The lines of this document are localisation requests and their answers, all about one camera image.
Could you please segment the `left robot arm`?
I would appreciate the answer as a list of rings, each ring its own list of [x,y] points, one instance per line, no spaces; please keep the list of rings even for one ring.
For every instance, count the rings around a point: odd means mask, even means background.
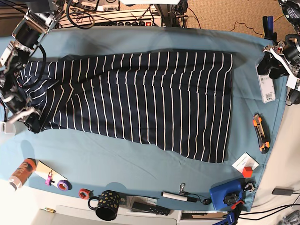
[[[283,17],[293,26],[295,34],[287,34],[284,41],[277,41],[274,32],[274,19],[264,16],[264,38],[271,40],[273,46],[264,48],[264,57],[256,69],[258,75],[267,75],[271,79],[282,76],[300,76],[300,2],[298,0],[279,0]]]

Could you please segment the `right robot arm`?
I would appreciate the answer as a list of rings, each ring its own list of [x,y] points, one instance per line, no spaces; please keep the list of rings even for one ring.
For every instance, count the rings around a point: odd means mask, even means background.
[[[12,33],[14,41],[8,44],[0,57],[0,66],[3,68],[0,73],[0,103],[4,108],[0,130],[3,133],[11,133],[16,121],[24,123],[34,133],[40,132],[38,110],[25,91],[36,86],[45,71],[46,52],[41,45],[45,36],[64,16],[83,30],[95,25],[94,21],[90,25],[78,25],[72,20],[69,8],[77,5],[76,0],[26,0],[24,3],[28,10]],[[17,78],[21,70],[27,66],[37,49],[43,55],[40,74],[32,84],[19,84]]]

